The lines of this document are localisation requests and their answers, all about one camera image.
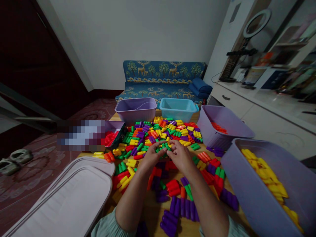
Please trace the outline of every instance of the sleeve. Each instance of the sleeve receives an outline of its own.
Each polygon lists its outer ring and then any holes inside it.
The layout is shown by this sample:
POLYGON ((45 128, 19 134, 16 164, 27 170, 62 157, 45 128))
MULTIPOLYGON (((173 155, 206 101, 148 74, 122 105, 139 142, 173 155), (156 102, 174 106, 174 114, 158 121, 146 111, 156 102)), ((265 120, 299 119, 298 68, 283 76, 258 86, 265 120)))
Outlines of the sleeve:
MULTIPOLYGON (((234 222, 230 216, 228 216, 228 218, 229 218, 228 237, 249 237, 248 233, 246 232, 245 228, 242 225, 234 222)), ((202 237, 205 237, 201 226, 200 226, 199 231, 200 231, 200 235, 202 237)))
POLYGON ((125 232, 117 223, 114 210, 103 217, 93 228, 91 237, 134 237, 136 235, 136 230, 134 232, 125 232))

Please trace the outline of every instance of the drawer handle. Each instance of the drawer handle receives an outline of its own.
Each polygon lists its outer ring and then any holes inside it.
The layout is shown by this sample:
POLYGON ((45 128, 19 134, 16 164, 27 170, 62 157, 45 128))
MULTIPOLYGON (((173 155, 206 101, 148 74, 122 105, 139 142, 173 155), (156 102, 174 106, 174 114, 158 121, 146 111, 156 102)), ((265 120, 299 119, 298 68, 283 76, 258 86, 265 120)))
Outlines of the drawer handle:
POLYGON ((222 95, 222 97, 223 97, 225 100, 230 100, 230 98, 226 97, 225 95, 222 95))

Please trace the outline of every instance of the person's right hand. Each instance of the person's right hand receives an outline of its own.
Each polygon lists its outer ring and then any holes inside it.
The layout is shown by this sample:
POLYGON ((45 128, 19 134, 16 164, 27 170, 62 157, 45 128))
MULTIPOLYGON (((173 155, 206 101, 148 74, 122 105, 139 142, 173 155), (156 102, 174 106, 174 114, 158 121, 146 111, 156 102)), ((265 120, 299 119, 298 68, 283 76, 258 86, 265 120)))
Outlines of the person's right hand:
POLYGON ((185 175, 192 168, 196 168, 190 156, 189 149, 178 140, 170 140, 172 151, 167 151, 167 155, 172 159, 175 166, 185 175))

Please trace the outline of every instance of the slipper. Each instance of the slipper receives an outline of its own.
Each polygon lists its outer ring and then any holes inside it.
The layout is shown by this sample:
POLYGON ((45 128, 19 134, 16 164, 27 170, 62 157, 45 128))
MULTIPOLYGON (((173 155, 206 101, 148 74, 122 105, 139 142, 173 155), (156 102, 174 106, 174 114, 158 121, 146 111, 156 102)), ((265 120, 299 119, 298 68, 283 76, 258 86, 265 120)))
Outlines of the slipper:
POLYGON ((10 160, 17 162, 19 164, 24 164, 33 159, 32 152, 27 149, 19 149, 11 153, 10 160))
POLYGON ((2 159, 0 161, 0 173, 3 175, 6 175, 6 176, 12 175, 20 169, 21 169, 20 166, 13 163, 9 159, 2 159))

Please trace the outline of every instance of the cabinet drawer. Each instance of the cabinet drawer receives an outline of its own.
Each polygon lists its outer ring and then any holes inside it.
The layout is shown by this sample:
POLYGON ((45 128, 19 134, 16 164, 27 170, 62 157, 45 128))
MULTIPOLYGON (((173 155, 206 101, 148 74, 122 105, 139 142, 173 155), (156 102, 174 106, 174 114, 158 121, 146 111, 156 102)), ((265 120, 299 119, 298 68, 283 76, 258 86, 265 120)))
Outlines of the cabinet drawer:
POLYGON ((273 142, 298 160, 316 155, 316 136, 287 120, 254 105, 242 118, 256 136, 254 139, 273 142))
POLYGON ((225 107, 232 110, 239 118, 242 118, 253 106, 252 102, 218 84, 215 84, 211 96, 221 102, 225 107))

